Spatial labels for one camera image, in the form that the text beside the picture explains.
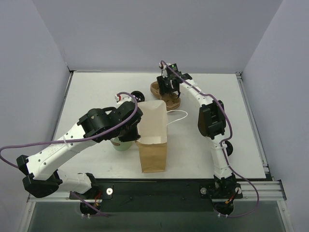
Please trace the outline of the brown pulp cup carriers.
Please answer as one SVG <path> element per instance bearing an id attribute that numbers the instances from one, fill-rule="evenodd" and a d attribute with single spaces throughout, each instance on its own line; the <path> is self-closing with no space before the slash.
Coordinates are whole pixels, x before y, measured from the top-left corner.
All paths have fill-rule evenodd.
<path id="1" fill-rule="evenodd" d="M 175 93 L 164 94 L 161 96 L 159 93 L 159 85 L 157 81 L 151 83 L 150 92 L 154 95 L 155 98 L 165 102 L 167 111 L 176 110 L 181 105 L 181 99 Z"/>

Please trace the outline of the brown paper bag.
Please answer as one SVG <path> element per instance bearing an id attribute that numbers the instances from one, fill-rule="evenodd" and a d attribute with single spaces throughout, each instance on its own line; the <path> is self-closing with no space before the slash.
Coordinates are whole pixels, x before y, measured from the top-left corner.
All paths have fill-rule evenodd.
<path id="1" fill-rule="evenodd" d="M 169 122 L 166 103 L 162 100 L 144 101 L 138 103 L 143 115 L 138 123 L 140 138 L 136 141 L 139 149 L 141 171 L 144 174 L 164 172 L 167 165 L 168 126 L 188 116 Z"/>

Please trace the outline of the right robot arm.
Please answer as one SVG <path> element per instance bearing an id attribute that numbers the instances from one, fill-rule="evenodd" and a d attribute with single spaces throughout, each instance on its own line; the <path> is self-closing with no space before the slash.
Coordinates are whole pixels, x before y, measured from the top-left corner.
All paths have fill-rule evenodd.
<path id="1" fill-rule="evenodd" d="M 233 132 L 223 102 L 204 93 L 191 75 L 178 70 L 177 64 L 161 61 L 159 68 L 159 94 L 163 96 L 177 93 L 177 97 L 183 94 L 198 108 L 197 127 L 200 134 L 208 140 L 214 164 L 214 191 L 217 196 L 225 197 L 231 192 L 230 183 L 235 181 L 235 175 L 228 160 L 233 153 L 233 146 L 229 141 Z"/>

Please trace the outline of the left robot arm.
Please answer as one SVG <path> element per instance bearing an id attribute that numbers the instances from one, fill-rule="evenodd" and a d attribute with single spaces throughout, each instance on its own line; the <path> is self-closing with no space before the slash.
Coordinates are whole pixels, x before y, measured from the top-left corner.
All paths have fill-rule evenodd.
<path id="1" fill-rule="evenodd" d="M 131 101 L 119 107 L 94 108 L 82 116 L 73 127 L 39 153 L 17 158 L 18 169 L 25 175 L 24 189 L 36 198 L 56 191 L 76 192 L 88 199 L 94 198 L 99 187 L 91 173 L 70 174 L 60 169 L 81 151 L 102 141 L 118 138 L 121 142 L 140 138 L 137 124 L 142 110 Z"/>

